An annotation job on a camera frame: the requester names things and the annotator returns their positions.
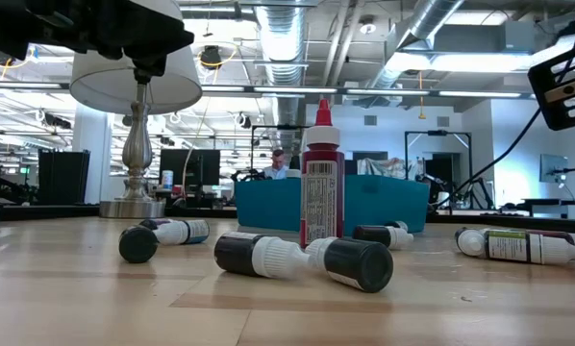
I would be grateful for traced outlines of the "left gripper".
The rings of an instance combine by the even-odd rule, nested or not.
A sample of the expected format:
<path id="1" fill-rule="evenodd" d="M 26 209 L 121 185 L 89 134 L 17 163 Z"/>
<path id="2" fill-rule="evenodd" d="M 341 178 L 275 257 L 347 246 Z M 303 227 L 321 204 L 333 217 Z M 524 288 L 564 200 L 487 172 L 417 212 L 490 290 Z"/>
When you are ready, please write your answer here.
<path id="1" fill-rule="evenodd" d="M 182 20 L 133 0 L 88 0 L 88 14 L 91 49 L 109 60 L 129 58 L 139 75 L 160 77 L 167 56 L 194 41 Z"/>

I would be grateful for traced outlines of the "small green-label dropper bottle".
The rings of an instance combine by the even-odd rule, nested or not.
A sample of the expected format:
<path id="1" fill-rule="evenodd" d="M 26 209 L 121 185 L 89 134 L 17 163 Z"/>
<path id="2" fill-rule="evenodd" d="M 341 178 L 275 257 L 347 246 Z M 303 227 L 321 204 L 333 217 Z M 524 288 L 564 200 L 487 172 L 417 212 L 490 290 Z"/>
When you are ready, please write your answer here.
<path id="1" fill-rule="evenodd" d="M 565 238 L 524 232 L 488 231 L 486 254 L 492 260 L 565 265 L 575 260 L 575 245 Z"/>

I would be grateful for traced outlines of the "draped plastic sheet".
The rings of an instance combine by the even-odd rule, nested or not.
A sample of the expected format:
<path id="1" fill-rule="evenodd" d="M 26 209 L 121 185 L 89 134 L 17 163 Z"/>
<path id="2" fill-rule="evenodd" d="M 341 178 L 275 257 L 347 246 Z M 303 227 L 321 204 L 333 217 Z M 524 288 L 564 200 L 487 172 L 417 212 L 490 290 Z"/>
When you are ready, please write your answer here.
<path id="1" fill-rule="evenodd" d="M 373 160 L 369 158 L 357 160 L 357 173 L 359 175 L 378 175 L 395 179 L 414 180 L 425 170 L 425 160 L 392 158 L 389 160 Z"/>

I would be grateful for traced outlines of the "person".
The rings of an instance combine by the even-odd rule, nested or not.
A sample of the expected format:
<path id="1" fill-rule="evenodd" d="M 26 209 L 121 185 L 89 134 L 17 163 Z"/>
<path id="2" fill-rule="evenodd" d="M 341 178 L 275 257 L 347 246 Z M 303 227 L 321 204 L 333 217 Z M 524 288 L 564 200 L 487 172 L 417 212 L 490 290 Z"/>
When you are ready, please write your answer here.
<path id="1" fill-rule="evenodd" d="M 267 179 L 283 180 L 287 176 L 288 167 L 286 166 L 285 152 L 282 149 L 274 150 L 272 153 L 272 163 L 263 170 Z"/>

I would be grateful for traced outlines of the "grey wall monitor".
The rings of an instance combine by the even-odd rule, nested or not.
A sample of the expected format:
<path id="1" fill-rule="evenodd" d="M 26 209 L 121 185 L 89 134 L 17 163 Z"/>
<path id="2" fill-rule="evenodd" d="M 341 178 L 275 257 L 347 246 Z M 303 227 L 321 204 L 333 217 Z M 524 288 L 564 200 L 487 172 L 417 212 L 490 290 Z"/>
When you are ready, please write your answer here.
<path id="1" fill-rule="evenodd" d="M 539 157 L 539 181 L 548 184 L 560 184 L 565 180 L 564 170 L 568 168 L 568 158 L 550 154 Z"/>

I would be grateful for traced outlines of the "black aluminium table frame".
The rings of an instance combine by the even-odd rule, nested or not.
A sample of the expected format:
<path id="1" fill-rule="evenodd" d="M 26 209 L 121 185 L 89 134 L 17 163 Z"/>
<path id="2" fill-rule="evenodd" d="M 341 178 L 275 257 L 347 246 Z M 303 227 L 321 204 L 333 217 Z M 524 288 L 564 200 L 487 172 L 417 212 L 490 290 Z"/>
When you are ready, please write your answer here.
<path id="1" fill-rule="evenodd" d="M 54 218 L 92 217 L 99 215 L 95 205 L 81 206 L 30 206 L 0 205 L 0 221 L 25 221 Z M 179 217 L 236 219 L 235 210 L 179 210 Z M 575 220 L 560 218 L 534 218 L 528 216 L 485 215 L 439 215 L 426 216 L 428 223 L 481 224 L 507 228 L 535 229 L 575 233 Z"/>

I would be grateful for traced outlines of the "black computer monitor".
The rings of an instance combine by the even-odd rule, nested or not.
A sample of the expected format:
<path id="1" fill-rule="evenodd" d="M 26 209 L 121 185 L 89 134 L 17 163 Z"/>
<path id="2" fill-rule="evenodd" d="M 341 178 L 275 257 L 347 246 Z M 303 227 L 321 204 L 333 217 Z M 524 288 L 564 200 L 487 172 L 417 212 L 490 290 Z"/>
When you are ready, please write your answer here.
<path id="1" fill-rule="evenodd" d="M 218 150 L 162 149 L 160 172 L 173 172 L 173 184 L 218 185 L 220 152 Z"/>

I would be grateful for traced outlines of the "silver ceiling duct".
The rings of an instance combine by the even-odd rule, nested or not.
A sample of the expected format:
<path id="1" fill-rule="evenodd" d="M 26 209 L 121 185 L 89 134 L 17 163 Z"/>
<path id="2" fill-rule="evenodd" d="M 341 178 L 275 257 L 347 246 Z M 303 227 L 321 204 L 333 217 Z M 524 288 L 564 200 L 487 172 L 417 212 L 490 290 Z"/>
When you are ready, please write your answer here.
<path id="1" fill-rule="evenodd" d="M 412 15 L 394 23 L 384 45 L 384 62 L 367 88 L 390 89 L 408 70 L 426 69 L 429 59 L 419 52 L 431 51 L 435 35 L 464 0 L 418 0 Z"/>
<path id="2" fill-rule="evenodd" d="M 271 87 L 300 87 L 304 67 L 297 65 L 305 57 L 306 10 L 300 7 L 261 6 L 255 8 L 260 24 L 262 55 L 271 62 L 265 66 L 267 83 Z M 277 125 L 302 125 L 297 98 L 272 99 L 272 114 Z M 300 151 L 301 136 L 293 130 L 278 130 L 277 148 L 287 155 Z"/>

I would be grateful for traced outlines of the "long ceiling light strip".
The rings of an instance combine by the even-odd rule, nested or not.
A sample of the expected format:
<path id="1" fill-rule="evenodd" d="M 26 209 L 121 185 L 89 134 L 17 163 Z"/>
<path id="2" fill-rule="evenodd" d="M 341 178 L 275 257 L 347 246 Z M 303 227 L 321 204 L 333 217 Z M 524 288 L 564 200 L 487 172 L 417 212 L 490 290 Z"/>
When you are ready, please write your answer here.
<path id="1" fill-rule="evenodd" d="M 66 90 L 69 84 L 46 82 L 0 82 L 0 88 L 20 90 Z M 517 91 L 473 91 L 445 89 L 373 89 L 345 87 L 306 87 L 306 86 L 223 86 L 202 85 L 206 94 L 298 94 L 298 95 L 354 95 L 354 96 L 408 96 L 408 97 L 447 97 L 447 98 L 499 98 L 499 99 L 536 99 L 534 93 Z"/>

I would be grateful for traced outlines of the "tall red-capped coloring bottle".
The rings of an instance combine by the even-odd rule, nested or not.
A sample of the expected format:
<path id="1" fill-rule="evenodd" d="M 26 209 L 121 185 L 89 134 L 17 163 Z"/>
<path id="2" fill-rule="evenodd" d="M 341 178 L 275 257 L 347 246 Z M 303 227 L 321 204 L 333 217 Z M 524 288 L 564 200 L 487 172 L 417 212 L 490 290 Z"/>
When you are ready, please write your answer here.
<path id="1" fill-rule="evenodd" d="M 343 237 L 345 158 L 339 142 L 329 102 L 322 99 L 314 124 L 305 131 L 299 232 L 303 248 L 319 238 Z"/>

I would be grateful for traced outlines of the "dark desk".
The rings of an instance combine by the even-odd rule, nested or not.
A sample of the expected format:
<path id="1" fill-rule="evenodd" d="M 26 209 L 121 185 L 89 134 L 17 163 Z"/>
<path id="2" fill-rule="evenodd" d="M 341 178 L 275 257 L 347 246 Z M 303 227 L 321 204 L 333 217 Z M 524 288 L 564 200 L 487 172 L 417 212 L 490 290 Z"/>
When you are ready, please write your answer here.
<path id="1" fill-rule="evenodd" d="M 573 198 L 532 198 L 523 199 L 518 203 L 505 203 L 499 207 L 499 210 L 527 211 L 531 217 L 536 214 L 556 214 L 562 219 L 567 219 L 570 207 L 575 209 Z"/>

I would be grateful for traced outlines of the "white-shade silver table lamp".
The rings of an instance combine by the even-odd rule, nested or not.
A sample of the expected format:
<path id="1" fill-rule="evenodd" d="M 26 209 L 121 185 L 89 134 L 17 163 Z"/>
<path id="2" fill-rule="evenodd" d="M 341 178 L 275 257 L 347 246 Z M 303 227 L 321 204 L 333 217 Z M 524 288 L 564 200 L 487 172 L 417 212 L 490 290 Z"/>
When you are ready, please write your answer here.
<path id="1" fill-rule="evenodd" d="M 165 203 L 147 194 L 144 178 L 152 161 L 148 133 L 151 114 L 164 114 L 188 108 L 202 97 L 190 43 L 193 36 L 173 52 L 160 54 L 160 70 L 146 72 L 128 57 L 103 58 L 95 52 L 74 56 L 70 93 L 76 101 L 95 109 L 130 115 L 132 125 L 122 149 L 128 180 L 122 196 L 102 201 L 99 215 L 104 218 L 153 218 L 164 216 Z"/>

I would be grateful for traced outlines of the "teal plastic bin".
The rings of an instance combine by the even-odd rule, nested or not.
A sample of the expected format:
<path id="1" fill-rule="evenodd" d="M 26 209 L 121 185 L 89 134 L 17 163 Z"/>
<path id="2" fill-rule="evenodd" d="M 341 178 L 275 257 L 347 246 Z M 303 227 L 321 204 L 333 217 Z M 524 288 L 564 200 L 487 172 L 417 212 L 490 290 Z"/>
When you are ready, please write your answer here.
<path id="1" fill-rule="evenodd" d="M 359 225 L 401 221 L 411 234 L 424 230 L 429 187 L 412 180 L 375 175 L 345 177 L 344 233 Z M 298 232 L 301 181 L 238 182 L 237 220 L 241 226 Z"/>

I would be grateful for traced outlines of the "black cabinet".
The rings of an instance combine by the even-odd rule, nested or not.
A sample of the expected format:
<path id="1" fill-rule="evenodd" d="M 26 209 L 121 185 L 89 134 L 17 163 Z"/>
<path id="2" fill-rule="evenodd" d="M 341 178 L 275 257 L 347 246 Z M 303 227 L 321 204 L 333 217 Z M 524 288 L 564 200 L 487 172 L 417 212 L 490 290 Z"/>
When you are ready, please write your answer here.
<path id="1" fill-rule="evenodd" d="M 85 202 L 90 151 L 38 152 L 38 202 L 81 205 Z"/>

